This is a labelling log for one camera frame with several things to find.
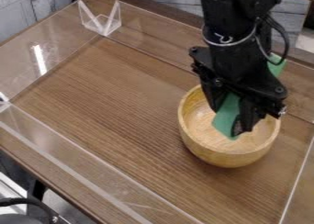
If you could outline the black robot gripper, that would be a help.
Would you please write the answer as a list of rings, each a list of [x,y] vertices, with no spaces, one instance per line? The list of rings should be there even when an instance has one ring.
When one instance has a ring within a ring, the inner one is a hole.
[[[271,42],[252,39],[235,46],[194,46],[188,50],[192,72],[198,74],[208,106],[216,113],[227,93],[240,97],[239,113],[231,124],[231,136],[251,132],[270,115],[279,118],[285,110],[287,88],[267,68],[271,61]]]

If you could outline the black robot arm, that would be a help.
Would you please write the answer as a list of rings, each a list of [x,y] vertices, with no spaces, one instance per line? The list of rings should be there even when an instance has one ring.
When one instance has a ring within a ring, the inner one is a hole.
[[[200,0],[203,47],[188,51],[214,127],[230,138],[286,111],[287,89],[278,80],[286,54],[273,53],[273,34],[289,40],[271,10],[281,0]]]

